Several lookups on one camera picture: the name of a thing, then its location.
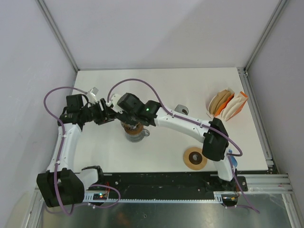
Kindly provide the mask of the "clear grey glass dripper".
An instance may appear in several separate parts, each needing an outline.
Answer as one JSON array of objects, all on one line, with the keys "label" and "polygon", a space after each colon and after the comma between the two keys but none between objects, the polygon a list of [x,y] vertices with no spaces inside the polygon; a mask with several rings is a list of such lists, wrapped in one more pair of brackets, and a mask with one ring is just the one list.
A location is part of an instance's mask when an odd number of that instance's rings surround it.
[{"label": "clear grey glass dripper", "polygon": [[133,125],[129,125],[129,124],[124,123],[124,122],[121,122],[121,126],[122,126],[123,128],[125,128],[125,129],[129,129],[129,130],[131,130],[131,129],[134,128]]}]

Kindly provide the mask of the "glass server with handle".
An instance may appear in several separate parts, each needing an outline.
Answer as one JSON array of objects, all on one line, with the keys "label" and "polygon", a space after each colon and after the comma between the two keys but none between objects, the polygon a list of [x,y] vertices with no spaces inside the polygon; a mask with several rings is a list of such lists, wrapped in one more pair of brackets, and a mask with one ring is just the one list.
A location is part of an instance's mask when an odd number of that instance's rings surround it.
[{"label": "glass server with handle", "polygon": [[148,137],[149,135],[150,135],[150,132],[147,129],[143,129],[142,131],[140,131],[139,133],[136,133],[136,134],[125,133],[126,139],[132,143],[136,143],[136,142],[138,143],[143,138]]}]

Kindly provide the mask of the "blue ribbed dripper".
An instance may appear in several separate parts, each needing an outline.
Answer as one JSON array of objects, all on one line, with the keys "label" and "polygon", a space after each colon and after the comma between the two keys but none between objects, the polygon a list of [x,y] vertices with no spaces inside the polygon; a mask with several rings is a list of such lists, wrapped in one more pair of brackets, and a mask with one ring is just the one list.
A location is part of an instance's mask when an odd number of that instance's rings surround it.
[{"label": "blue ribbed dripper", "polygon": [[234,166],[234,168],[236,168],[237,167],[237,165],[238,165],[238,163],[237,163],[237,160],[235,159],[235,157],[234,156],[230,156],[230,158],[231,158],[231,162],[232,162],[232,164],[233,164],[233,166]]}]

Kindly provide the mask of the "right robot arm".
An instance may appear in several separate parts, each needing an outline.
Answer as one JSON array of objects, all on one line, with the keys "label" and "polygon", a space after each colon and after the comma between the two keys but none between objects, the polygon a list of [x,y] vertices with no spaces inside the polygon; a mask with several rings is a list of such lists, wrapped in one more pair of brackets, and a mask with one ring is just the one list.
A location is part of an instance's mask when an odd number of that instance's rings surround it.
[{"label": "right robot arm", "polygon": [[219,185],[223,190],[231,190],[236,185],[228,153],[228,134],[220,119],[213,122],[189,117],[183,112],[162,107],[159,102],[149,100],[143,103],[131,94],[110,96],[111,108],[117,118],[128,125],[141,123],[144,126],[164,127],[188,135],[202,143],[202,154],[213,161]]}]

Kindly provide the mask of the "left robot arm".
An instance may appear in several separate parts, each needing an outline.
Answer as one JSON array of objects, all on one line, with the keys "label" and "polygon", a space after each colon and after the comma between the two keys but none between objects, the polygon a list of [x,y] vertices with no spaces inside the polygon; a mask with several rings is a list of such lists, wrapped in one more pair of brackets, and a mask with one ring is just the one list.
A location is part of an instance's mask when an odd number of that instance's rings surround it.
[{"label": "left robot arm", "polygon": [[52,160],[44,173],[37,176],[37,185],[49,208],[83,202],[86,190],[101,190],[96,200],[105,200],[108,188],[103,188],[104,174],[99,165],[87,166],[74,172],[78,140],[86,123],[102,125],[113,121],[114,115],[104,99],[91,101],[88,95],[66,97],[66,106],[58,123],[58,138]]}]

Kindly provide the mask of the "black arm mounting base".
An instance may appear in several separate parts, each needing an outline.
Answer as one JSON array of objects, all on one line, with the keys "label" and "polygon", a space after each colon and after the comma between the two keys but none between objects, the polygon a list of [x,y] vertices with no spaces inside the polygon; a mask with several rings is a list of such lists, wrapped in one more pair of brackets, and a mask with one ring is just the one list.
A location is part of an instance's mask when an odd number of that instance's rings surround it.
[{"label": "black arm mounting base", "polygon": [[121,195],[144,196],[181,196],[182,193],[194,193],[198,196],[211,195],[216,191],[236,192],[247,191],[245,177],[238,177],[235,180],[225,181],[212,172],[116,172],[104,173],[104,176],[97,184],[109,185],[116,188]]}]

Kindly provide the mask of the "brown paper filter stack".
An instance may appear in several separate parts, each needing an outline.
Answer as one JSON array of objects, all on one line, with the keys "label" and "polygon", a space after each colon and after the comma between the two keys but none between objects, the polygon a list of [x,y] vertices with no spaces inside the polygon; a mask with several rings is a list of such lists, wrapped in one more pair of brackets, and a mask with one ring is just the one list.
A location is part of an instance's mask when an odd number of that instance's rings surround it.
[{"label": "brown paper filter stack", "polygon": [[230,96],[231,92],[229,90],[223,90],[221,92],[218,92],[209,104],[209,113],[211,115],[215,115],[220,106],[224,104]]}]

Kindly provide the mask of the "orange white filter holder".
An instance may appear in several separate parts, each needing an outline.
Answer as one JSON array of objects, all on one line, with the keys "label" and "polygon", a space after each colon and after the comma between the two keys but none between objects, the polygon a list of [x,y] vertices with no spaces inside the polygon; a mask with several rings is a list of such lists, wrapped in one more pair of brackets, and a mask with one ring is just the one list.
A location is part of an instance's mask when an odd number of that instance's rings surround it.
[{"label": "orange white filter holder", "polygon": [[209,117],[221,118],[226,122],[242,111],[247,100],[244,92],[235,93],[226,87],[213,93],[206,101],[206,112]]}]

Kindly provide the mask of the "white paper filter stack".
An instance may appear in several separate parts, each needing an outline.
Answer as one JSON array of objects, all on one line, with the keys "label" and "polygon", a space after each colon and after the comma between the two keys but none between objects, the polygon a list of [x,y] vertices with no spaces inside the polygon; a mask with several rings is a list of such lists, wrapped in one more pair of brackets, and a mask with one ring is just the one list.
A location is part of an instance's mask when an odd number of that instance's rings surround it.
[{"label": "white paper filter stack", "polygon": [[242,110],[247,100],[248,96],[243,92],[240,92],[239,94],[235,95],[227,103],[226,107],[221,111],[220,117],[224,121],[228,121]]}]

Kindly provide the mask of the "aluminium frame rail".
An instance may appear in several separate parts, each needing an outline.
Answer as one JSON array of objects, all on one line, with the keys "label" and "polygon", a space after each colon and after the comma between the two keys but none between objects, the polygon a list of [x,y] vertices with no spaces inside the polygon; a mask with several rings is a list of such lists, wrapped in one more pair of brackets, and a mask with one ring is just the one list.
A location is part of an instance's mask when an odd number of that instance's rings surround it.
[{"label": "aluminium frame rail", "polygon": [[[57,181],[54,180],[53,173],[43,173],[39,174],[37,177],[37,185],[41,193],[47,196],[55,196],[55,187],[58,187],[59,194],[61,197],[68,195],[79,195],[84,193],[86,190],[98,190],[100,188],[108,188],[116,191],[117,189],[111,186],[97,184],[98,181],[102,179],[104,175],[98,177],[93,181],[92,184],[85,186],[85,184],[80,180],[76,174],[65,171],[58,175]],[[262,191],[262,192],[272,192],[272,191],[291,191],[292,187],[290,180],[284,175],[245,175],[245,176],[235,176],[233,180],[238,183],[238,177],[245,177],[247,181],[247,191]]]}]

